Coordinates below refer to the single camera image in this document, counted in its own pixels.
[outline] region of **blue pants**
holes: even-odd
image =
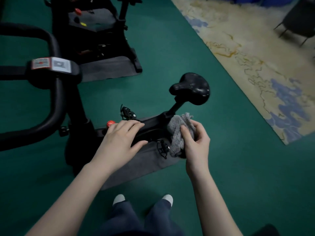
[[[146,216],[143,227],[130,202],[116,203],[112,207],[110,219],[96,231],[95,236],[112,236],[126,231],[143,231],[156,236],[183,236],[183,231],[170,219],[170,210],[171,203],[161,199]]]

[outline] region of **hand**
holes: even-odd
[[[209,172],[208,154],[210,138],[201,123],[194,120],[190,120],[190,122],[196,128],[197,141],[194,141],[189,130],[184,125],[180,127],[180,131],[185,141],[186,171],[191,179],[195,179]]]
[[[136,120],[122,120],[120,123],[112,124],[97,149],[91,164],[98,170],[109,174],[129,162],[136,153],[148,143],[148,141],[137,142],[131,147],[137,132],[144,126]]]

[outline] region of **finger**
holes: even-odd
[[[185,144],[195,142],[194,139],[191,137],[191,134],[190,134],[188,128],[185,127],[184,125],[181,125],[180,132],[181,132],[181,135],[183,136]]]
[[[140,142],[137,142],[135,145],[133,145],[132,148],[130,148],[132,157],[134,157],[136,153],[146,144],[148,144],[148,141],[140,141]]]
[[[196,128],[197,140],[202,140],[202,139],[208,139],[209,138],[205,128],[202,126],[201,123],[199,123],[197,121],[194,121],[194,120],[190,120],[190,122]]]
[[[118,125],[118,123],[114,123],[114,124],[110,125],[106,134],[113,132],[115,130],[115,128],[117,127],[117,125]]]
[[[135,124],[140,123],[136,120],[128,120],[121,128],[120,131],[128,132]]]
[[[125,125],[127,123],[126,120],[121,120],[118,125],[116,126],[115,130],[119,130],[120,128],[122,128],[123,125]]]
[[[144,123],[138,122],[132,126],[132,128],[128,131],[127,136],[132,138],[132,140],[135,138],[136,134],[139,132],[140,128],[144,126]]]

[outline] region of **red resistance knob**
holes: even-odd
[[[107,124],[106,124],[107,128],[109,128],[110,125],[112,125],[112,124],[114,124],[114,123],[115,123],[115,121],[109,120],[109,121],[107,122]]]
[[[79,8],[75,8],[75,9],[74,9],[74,12],[75,12],[78,16],[82,15],[82,11],[81,11]]]

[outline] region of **floor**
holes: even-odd
[[[50,30],[50,18],[42,0],[6,1],[3,21]],[[315,134],[285,146],[171,0],[143,0],[129,8],[127,23],[128,41],[144,72],[79,85],[94,126],[119,120],[121,103],[139,117],[159,114],[173,103],[168,88],[183,73],[196,72],[207,79],[212,95],[205,105],[186,103],[178,113],[190,112],[209,133],[211,174],[243,234],[272,223],[282,235],[314,235]],[[0,49],[2,65],[47,55],[45,43],[27,38],[1,36]],[[26,81],[2,81],[0,109],[0,132],[31,127],[48,114],[49,93]],[[63,159],[65,142],[55,133],[39,143],[0,153],[3,235],[23,235],[71,182],[71,169]],[[171,194],[171,217],[188,236],[202,235],[184,161],[100,192],[79,235],[91,235],[120,193],[142,219],[158,199]]]
[[[172,0],[284,144],[315,131],[315,38],[279,38],[294,6]]]

